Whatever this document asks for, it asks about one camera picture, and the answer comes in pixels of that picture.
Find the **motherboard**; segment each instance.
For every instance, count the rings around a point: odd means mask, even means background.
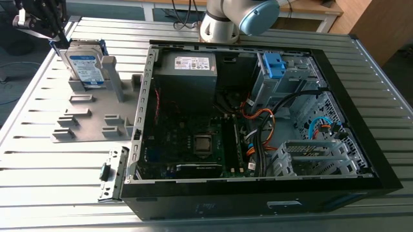
[[[241,139],[236,115],[161,116],[145,140],[138,171],[157,179],[242,177]]]

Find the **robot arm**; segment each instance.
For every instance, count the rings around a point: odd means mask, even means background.
[[[234,43],[240,31],[262,34],[276,23],[280,5],[276,0],[209,0],[201,37],[210,43]]]
[[[63,27],[67,22],[66,0],[15,0],[15,4],[19,15],[14,27],[48,39],[55,49],[67,49],[70,42]]]

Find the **blue hard drive label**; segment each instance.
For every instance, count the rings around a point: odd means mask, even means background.
[[[97,67],[97,57],[70,56],[73,68],[83,83],[91,86],[102,85],[105,82],[101,69]]]
[[[94,60],[97,59],[94,56],[70,56],[71,59],[75,59],[75,60]]]

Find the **table leg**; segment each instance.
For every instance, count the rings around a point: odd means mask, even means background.
[[[145,21],[154,21],[154,8],[155,5],[151,2],[142,2],[143,14],[145,14]]]
[[[337,18],[337,15],[334,14],[328,14],[324,21],[321,22],[318,28],[317,28],[317,32],[321,32],[321,33],[328,33],[332,26],[333,26],[333,23],[336,21],[336,18]]]

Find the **blue drive bay latch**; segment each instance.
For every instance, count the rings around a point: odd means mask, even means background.
[[[285,75],[285,64],[282,57],[278,53],[265,53],[264,54],[266,68],[269,70],[269,76],[272,79],[281,79]]]

